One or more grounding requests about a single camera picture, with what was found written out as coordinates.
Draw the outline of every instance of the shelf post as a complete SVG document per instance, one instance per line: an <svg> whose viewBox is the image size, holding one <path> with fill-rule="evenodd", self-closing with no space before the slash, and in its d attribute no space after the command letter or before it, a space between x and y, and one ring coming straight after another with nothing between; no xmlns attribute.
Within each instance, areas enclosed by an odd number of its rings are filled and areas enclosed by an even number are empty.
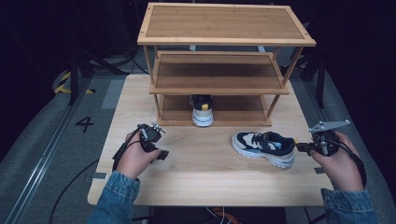
<svg viewBox="0 0 396 224"><path fill-rule="evenodd" d="M157 116L158 116L158 119L162 119L160 104L158 103L158 96L157 96L157 94L154 94L153 96L154 96L154 100L155 100L155 105L157 106Z"/></svg>
<svg viewBox="0 0 396 224"><path fill-rule="evenodd" d="M279 97L280 97L280 95L276 95L273 102L271 103L270 108L268 109L268 112L267 112L267 116L266 116L268 119L271 117L271 114L275 108L277 100L279 100Z"/></svg>
<svg viewBox="0 0 396 224"><path fill-rule="evenodd" d="M294 70L294 66L297 63L298 58L300 57L301 52L303 51L303 47L298 47L296 48L296 50L294 51L294 55L293 58L291 59L291 63L289 65L288 71L286 72L285 76L283 77L283 81L282 81L282 85L285 86L286 83L288 83L288 80L291 76L291 73Z"/></svg>
<svg viewBox="0 0 396 224"><path fill-rule="evenodd" d="M158 47L157 47L157 45L154 45L154 50L155 50L155 60L158 60L160 58L160 55L158 55Z"/></svg>
<svg viewBox="0 0 396 224"><path fill-rule="evenodd" d="M276 47L276 49L274 50L273 58L272 58L273 62L276 62L276 57L277 57L277 54L279 53L279 50L280 50L280 47Z"/></svg>
<svg viewBox="0 0 396 224"><path fill-rule="evenodd" d="M146 63L148 64L148 74L149 74L149 80L151 82L151 85L154 85L154 78L152 76L152 68L149 62L149 50L148 50L148 46L144 45L143 46L143 50L145 51L145 56L146 56Z"/></svg>

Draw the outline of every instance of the tabletop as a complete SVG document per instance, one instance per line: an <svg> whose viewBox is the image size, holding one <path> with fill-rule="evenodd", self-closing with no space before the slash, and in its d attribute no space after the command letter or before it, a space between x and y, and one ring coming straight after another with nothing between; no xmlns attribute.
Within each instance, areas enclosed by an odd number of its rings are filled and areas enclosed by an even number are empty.
<svg viewBox="0 0 396 224"><path fill-rule="evenodd" d="M232 136L242 131L276 132L299 142L310 141L310 133L292 86L290 95L279 99L273 126L207 127L166 126L167 133L156 144L168 150L165 161L154 161L139 176L141 189L136 205L221 206L317 206L323 205L321 188L332 189L319 165L306 153L294 149L289 169L273 166L267 159L238 154ZM156 120L154 97L148 94L149 76L129 75L120 96L104 149L96 169L106 180L94 179L88 201L96 204L108 177L111 159L127 133L139 123Z"/></svg>

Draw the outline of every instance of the gray floor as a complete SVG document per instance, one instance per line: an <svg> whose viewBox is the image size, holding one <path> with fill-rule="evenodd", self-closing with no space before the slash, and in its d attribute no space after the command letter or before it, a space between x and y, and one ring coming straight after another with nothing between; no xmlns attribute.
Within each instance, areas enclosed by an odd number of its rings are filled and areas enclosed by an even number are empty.
<svg viewBox="0 0 396 224"><path fill-rule="evenodd" d="M142 51L139 50L134 59L146 68ZM291 51L292 49L287 48L281 50L278 60L280 65L289 63ZM120 68L134 74L143 74L139 67L131 63ZM54 82L54 86L59 83L59 78ZM53 205L64 187L76 174L100 157L120 95L120 86L124 79L125 76L115 76L107 70L97 70L92 79L85 80L85 83L89 84L88 88L95 90L95 94L81 94L75 106L68 106L70 96L58 93L37 114L6 158L0 163L0 176L2 177L0 182L0 223L5 223L6 220L8 223L49 222ZM314 100L315 80L302 82L298 74L293 74L290 79L307 124L314 126L320 120L349 119L352 121L351 125L340 129L340 131L349 135L365 162L368 175L367 189L371 192L380 223L395 223L396 209L387 183L363 144L353 124L353 119L349 116L331 78L326 76L325 80L325 109L319 109ZM81 77L79 82L84 83L84 79ZM93 125L83 132L84 127L78 126L76 123L86 117L91 118ZM60 128L60 124L65 124L64 128ZM50 150L53 152L53 157L49 156ZM37 175L35 188L32 188L29 194L22 194L26 192L23 191L26 184L34 182L33 180L28 182L29 178L32 174L36 174L35 167L40 165L44 159L49 159L50 163L48 163L48 167L44 167L42 173ZM95 168L96 164L78 177L65 192L55 210L53 223L85 222L93 209L93 206L87 203L87 195L91 185L90 177ZM148 210L147 207L136 207L135 216L145 216L148 214ZM323 212L322 207L309 207L307 210L311 218L317 217ZM288 207L287 220L288 223L308 222L302 207Z"/></svg>

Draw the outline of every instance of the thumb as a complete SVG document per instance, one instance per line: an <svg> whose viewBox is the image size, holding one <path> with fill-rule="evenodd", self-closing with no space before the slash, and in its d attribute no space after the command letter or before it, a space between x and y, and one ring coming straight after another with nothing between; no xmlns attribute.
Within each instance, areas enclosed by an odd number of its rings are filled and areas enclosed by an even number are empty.
<svg viewBox="0 0 396 224"><path fill-rule="evenodd" d="M159 148L152 150L148 153L150 159L153 161L155 159L157 159L157 157L161 154L161 152L163 152L162 150L160 150Z"/></svg>
<svg viewBox="0 0 396 224"><path fill-rule="evenodd" d="M320 153L316 152L315 150L311 150L309 152L311 154L312 159L322 165L324 156L320 155Z"/></svg>

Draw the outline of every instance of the black and white sneaker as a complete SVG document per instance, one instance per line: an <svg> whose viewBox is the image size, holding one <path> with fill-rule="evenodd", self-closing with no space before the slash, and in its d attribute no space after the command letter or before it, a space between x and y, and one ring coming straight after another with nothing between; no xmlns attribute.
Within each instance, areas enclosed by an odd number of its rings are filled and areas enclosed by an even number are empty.
<svg viewBox="0 0 396 224"><path fill-rule="evenodd" d="M233 148L249 158L266 158L274 166L288 168L293 165L295 147L293 138L278 133L237 133L233 136Z"/></svg>
<svg viewBox="0 0 396 224"><path fill-rule="evenodd" d="M192 122L199 127L207 127L213 123L211 95L191 95L190 104L192 110Z"/></svg>

